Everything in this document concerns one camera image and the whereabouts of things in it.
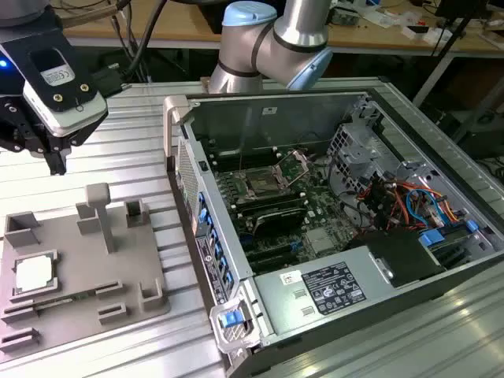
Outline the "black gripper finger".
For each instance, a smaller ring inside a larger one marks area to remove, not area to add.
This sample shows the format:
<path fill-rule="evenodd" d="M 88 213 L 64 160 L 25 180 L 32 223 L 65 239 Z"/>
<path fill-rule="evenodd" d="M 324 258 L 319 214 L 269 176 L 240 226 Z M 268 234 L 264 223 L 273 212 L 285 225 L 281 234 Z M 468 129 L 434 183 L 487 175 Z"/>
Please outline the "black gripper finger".
<path fill-rule="evenodd" d="M 46 164 L 52 176 L 63 176 L 67 172 L 66 155 L 67 149 L 48 150 L 43 154 Z"/>

